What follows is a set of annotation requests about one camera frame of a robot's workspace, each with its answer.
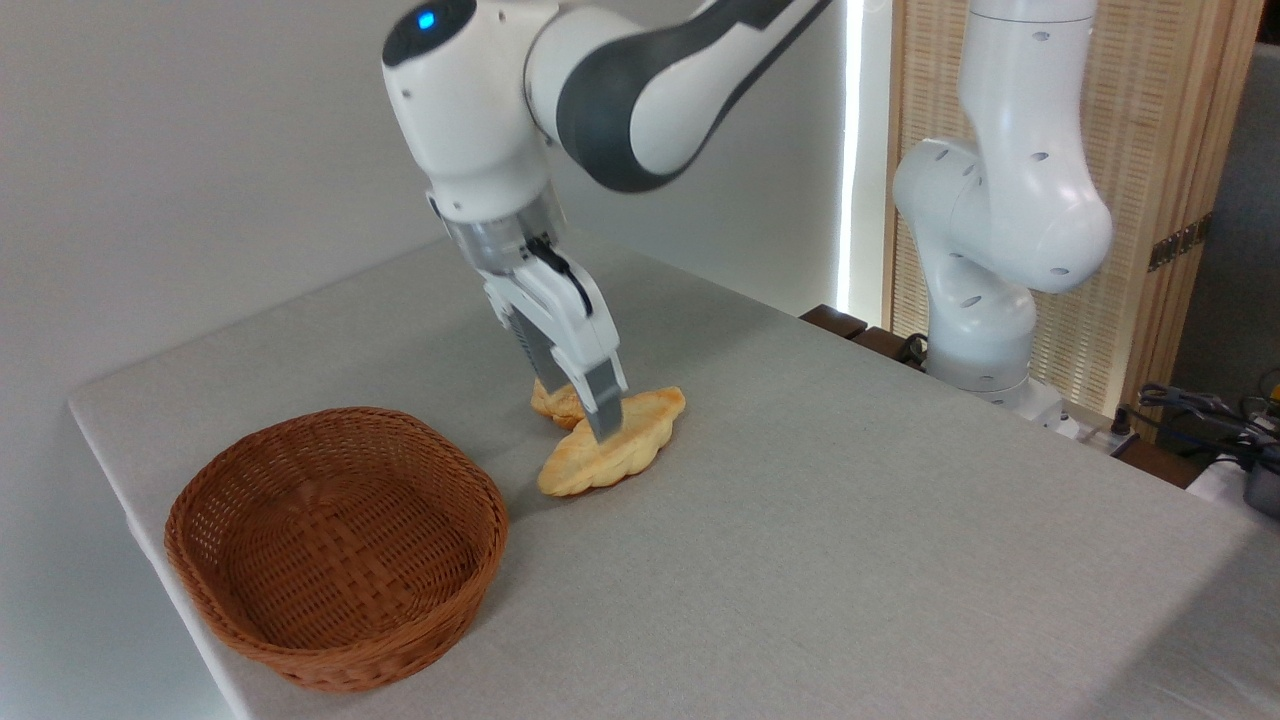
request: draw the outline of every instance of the cable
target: cable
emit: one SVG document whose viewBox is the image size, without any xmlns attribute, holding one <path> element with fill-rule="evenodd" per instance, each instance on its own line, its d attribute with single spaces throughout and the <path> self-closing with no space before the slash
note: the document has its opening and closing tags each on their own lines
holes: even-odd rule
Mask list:
<svg viewBox="0 0 1280 720">
<path fill-rule="evenodd" d="M 1189 392 L 1174 386 L 1147 383 L 1138 393 L 1138 405 L 1169 410 L 1171 416 L 1165 421 L 1153 420 L 1128 405 L 1121 405 L 1116 409 L 1116 423 L 1128 424 L 1130 418 L 1135 418 L 1161 433 L 1193 445 L 1192 450 L 1180 454 L 1184 457 L 1202 452 L 1217 452 L 1224 456 L 1220 460 L 1234 460 L 1242 468 L 1248 469 L 1254 462 L 1280 461 L 1280 434 L 1274 428 L 1254 420 L 1248 413 L 1248 405 L 1257 401 L 1266 402 L 1267 413 L 1280 407 L 1280 404 L 1270 398 L 1248 396 L 1240 400 L 1236 409 L 1231 409 L 1221 397 L 1212 393 Z M 1188 416 L 1230 434 L 1208 438 L 1176 427 Z"/>
</svg>

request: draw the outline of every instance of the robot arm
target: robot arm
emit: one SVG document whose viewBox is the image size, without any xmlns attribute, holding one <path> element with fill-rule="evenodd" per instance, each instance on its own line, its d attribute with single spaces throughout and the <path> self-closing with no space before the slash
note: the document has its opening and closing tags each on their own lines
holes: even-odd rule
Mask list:
<svg viewBox="0 0 1280 720">
<path fill-rule="evenodd" d="M 828 3 L 713 0 L 644 31 L 590 6 L 429 0 L 388 36 L 387 92 L 433 209 L 543 383 L 573 383 L 596 439 L 622 424 L 618 334 L 595 282 L 558 250 L 544 136 L 607 187 L 666 184 Z"/>
<path fill-rule="evenodd" d="M 1096 9 L 1097 0 L 972 0 L 960 102 L 978 142 L 925 140 L 893 179 L 929 291 L 928 373 L 1051 428 L 1061 397 L 1028 374 L 1028 288 L 1079 286 L 1112 234 L 1079 123 Z"/>
<path fill-rule="evenodd" d="M 529 56 L 530 108 L 604 187 L 662 187 L 829 1 L 712 0 L 653 31 L 599 8 L 570 10 Z"/>
</svg>

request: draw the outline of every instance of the pastry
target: pastry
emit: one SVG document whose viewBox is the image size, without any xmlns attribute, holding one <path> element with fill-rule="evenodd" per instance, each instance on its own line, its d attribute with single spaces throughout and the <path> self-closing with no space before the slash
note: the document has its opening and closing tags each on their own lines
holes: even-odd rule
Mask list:
<svg viewBox="0 0 1280 720">
<path fill-rule="evenodd" d="M 577 495 L 644 471 L 671 441 L 676 416 L 684 410 L 685 395 L 678 387 L 623 398 L 622 429 L 596 443 L 591 424 L 579 423 L 547 459 L 538 488 L 553 496 Z"/>
</svg>

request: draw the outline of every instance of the wicker basket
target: wicker basket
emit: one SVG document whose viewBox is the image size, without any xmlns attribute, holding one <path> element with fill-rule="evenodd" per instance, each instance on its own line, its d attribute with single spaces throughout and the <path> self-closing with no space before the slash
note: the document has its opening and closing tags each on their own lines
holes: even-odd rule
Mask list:
<svg viewBox="0 0 1280 720">
<path fill-rule="evenodd" d="M 325 410 L 259 430 L 178 496 L 165 550 L 237 652 L 326 692 L 438 660 L 498 569 L 493 480 L 403 413 Z"/>
</svg>

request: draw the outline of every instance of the table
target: table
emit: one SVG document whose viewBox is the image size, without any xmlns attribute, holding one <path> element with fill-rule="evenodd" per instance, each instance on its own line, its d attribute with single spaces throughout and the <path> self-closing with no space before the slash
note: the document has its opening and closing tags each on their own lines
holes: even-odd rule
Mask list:
<svg viewBox="0 0 1280 720">
<path fill-rule="evenodd" d="M 644 475 L 535 487 L 562 432 L 447 242 L 102 378 L 72 410 L 234 711 L 308 717 L 1275 717 L 1280 538 L 746 297 L 575 237 L 632 389 L 689 410 Z M 220 644 L 164 560 L 237 438 L 378 405 L 511 514 L 439 662 L 355 696 Z"/>
</svg>

